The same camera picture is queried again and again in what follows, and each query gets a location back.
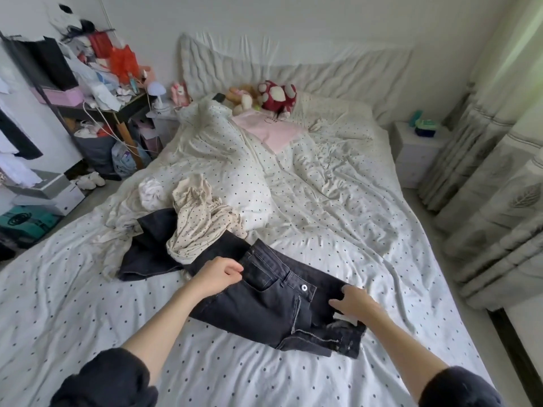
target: white crumpled cloth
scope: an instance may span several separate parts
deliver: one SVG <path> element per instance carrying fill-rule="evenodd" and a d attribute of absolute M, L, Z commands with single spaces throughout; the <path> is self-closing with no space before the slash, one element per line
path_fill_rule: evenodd
<path fill-rule="evenodd" d="M 228 230 L 245 238 L 239 212 L 213 197 L 211 186 L 202 174 L 179 182 L 173 191 L 178 214 L 177 229 L 166 243 L 168 254 L 181 264 L 190 264 L 201 252 Z"/>

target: white wall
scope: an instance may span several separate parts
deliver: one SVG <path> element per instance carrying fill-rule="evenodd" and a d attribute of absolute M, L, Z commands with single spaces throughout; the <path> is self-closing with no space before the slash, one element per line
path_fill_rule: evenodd
<path fill-rule="evenodd" d="M 543 378 L 543 294 L 506 309 L 522 345 Z"/>
<path fill-rule="evenodd" d="M 112 25 L 159 80 L 179 77 L 178 39 L 190 30 L 416 42 L 397 119 L 442 119 L 510 0 L 103 0 Z M 71 0 L 103 22 L 97 0 Z"/>
<path fill-rule="evenodd" d="M 6 36 L 20 34 L 30 40 L 41 36 L 57 38 L 59 33 L 48 21 L 44 2 L 65 3 L 64 0 L 0 0 L 0 30 Z M 12 94 L 0 94 L 0 99 L 15 113 L 24 132 L 44 154 L 24 163 L 31 168 L 64 172 L 81 160 L 62 124 L 50 108 L 40 104 L 31 93 L 4 46 L 0 46 L 1 74 L 13 74 L 17 89 Z M 0 187 L 0 214 L 10 208 L 13 196 L 11 191 Z"/>

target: white lamp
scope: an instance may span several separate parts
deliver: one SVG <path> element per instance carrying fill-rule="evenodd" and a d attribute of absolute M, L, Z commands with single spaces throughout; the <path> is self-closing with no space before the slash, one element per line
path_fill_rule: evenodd
<path fill-rule="evenodd" d="M 153 108 L 157 114 L 167 113 L 170 111 L 169 104 L 163 103 L 162 98 L 160 97 L 161 95 L 166 94 L 166 88 L 158 81 L 149 83 L 147 86 L 147 94 L 156 96 L 156 100 L 153 103 Z"/>

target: headboard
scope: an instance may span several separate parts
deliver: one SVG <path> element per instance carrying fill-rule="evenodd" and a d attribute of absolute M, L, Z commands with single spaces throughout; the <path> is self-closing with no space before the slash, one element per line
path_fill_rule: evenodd
<path fill-rule="evenodd" d="M 268 36 L 181 35 L 181 64 L 198 99 L 243 83 L 292 83 L 299 91 L 362 101 L 380 124 L 390 122 L 411 61 L 412 46 Z"/>

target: pink box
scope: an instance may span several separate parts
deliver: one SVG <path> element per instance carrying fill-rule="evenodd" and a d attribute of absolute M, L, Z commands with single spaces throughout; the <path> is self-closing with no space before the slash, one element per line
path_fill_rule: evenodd
<path fill-rule="evenodd" d="M 37 90 L 31 87 L 32 92 L 37 98 L 37 101 L 42 104 L 46 104 L 44 98 L 37 92 Z M 77 107 L 83 101 L 85 97 L 79 87 L 74 87 L 66 91 L 49 90 L 44 88 L 45 95 L 49 98 L 49 101 L 56 106 Z"/>

